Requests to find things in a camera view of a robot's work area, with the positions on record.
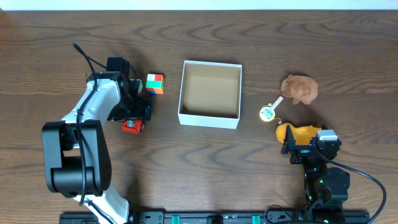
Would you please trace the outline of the red toy truck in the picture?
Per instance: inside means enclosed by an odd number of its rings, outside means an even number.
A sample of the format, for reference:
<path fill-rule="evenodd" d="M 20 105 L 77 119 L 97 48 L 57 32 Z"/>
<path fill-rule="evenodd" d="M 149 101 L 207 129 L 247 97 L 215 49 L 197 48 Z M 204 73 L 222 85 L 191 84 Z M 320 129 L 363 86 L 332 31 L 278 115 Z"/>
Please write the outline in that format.
<path fill-rule="evenodd" d="M 145 126 L 146 124 L 142 120 L 127 120 L 123 122 L 122 131 L 131 134 L 139 134 L 143 132 Z"/>

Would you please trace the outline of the multicoloured puzzle cube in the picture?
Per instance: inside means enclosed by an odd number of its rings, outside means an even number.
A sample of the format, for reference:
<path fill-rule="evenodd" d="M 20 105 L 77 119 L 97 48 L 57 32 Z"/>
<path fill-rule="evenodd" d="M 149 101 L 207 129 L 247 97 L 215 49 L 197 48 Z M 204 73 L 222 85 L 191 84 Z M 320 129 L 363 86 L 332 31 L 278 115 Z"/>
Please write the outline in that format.
<path fill-rule="evenodd" d="M 146 90 L 153 95 L 162 95 L 164 93 L 164 76 L 161 74 L 148 74 Z"/>

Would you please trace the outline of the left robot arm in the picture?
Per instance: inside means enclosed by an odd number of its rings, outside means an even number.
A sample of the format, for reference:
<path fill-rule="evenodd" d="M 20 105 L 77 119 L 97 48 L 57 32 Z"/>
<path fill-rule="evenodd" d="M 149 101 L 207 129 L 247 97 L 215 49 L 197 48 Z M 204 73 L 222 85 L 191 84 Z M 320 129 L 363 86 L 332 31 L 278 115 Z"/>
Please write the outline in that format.
<path fill-rule="evenodd" d="M 122 57 L 110 57 L 102 72 L 86 80 L 82 98 L 60 121 L 42 128 L 48 189 L 76 200 L 89 213 L 64 213 L 60 223 L 138 223 L 127 199 L 111 182 L 112 166 L 104 136 L 107 121 L 140 133 L 152 107 L 141 95 L 142 81 L 130 78 L 134 68 Z"/>

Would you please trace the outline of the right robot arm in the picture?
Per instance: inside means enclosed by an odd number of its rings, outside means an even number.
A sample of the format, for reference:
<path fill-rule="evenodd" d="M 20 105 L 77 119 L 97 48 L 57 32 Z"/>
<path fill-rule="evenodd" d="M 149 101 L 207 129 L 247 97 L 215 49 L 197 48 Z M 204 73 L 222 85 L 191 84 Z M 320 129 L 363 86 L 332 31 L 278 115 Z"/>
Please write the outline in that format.
<path fill-rule="evenodd" d="M 310 138 L 308 144 L 299 144 L 290 125 L 286 127 L 281 153 L 290 155 L 291 164 L 303 165 L 304 191 L 310 205 L 307 216 L 314 210 L 341 210 L 348 199 L 350 175 L 337 167 L 327 167 L 337 156 L 341 141 L 331 129 L 323 127 Z"/>

